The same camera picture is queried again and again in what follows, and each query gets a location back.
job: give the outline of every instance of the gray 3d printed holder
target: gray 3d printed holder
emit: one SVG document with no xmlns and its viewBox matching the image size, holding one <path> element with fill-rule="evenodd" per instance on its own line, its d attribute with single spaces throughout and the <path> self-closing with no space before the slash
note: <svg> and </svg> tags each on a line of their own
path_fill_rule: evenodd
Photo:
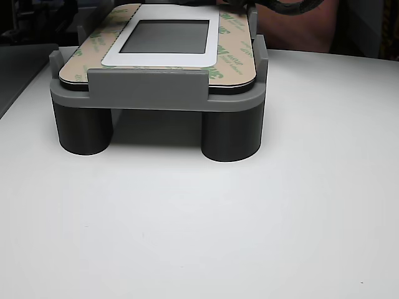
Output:
<svg viewBox="0 0 399 299">
<path fill-rule="evenodd" d="M 114 7 L 113 0 L 103 2 L 79 26 L 80 43 Z M 247 11 L 252 36 L 257 12 L 254 6 Z M 206 157 L 237 161 L 253 155 L 261 145 L 268 57 L 263 36 L 254 36 L 252 47 L 256 80 L 249 90 L 233 95 L 210 94 L 207 70 L 89 69 L 88 92 L 71 91 L 59 80 L 64 58 L 53 51 L 50 92 L 60 144 L 81 155 L 106 149 L 113 133 L 112 108 L 198 111 Z"/>
</svg>

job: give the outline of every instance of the cylindrical leg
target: cylindrical leg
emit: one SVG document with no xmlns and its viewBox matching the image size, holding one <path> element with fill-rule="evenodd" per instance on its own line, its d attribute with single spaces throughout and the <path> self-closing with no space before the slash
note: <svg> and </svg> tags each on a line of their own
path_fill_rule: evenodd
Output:
<svg viewBox="0 0 399 299">
<path fill-rule="evenodd" d="M 220 162 L 238 161 L 261 146 L 264 102 L 241 112 L 203 112 L 202 152 Z"/>
<path fill-rule="evenodd" d="M 97 154 L 105 150 L 113 133 L 111 109 L 71 108 L 53 102 L 58 136 L 73 154 Z"/>
</svg>

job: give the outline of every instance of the person's arm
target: person's arm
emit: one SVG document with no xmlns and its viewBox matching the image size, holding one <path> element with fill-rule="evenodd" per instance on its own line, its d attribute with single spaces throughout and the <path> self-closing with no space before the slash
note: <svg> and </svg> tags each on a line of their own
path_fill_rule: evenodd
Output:
<svg viewBox="0 0 399 299">
<path fill-rule="evenodd" d="M 298 0 L 281 0 L 285 3 Z M 283 16 L 257 5 L 258 30 L 273 49 L 328 52 L 334 38 L 339 0 L 324 0 L 299 16 Z"/>
</svg>

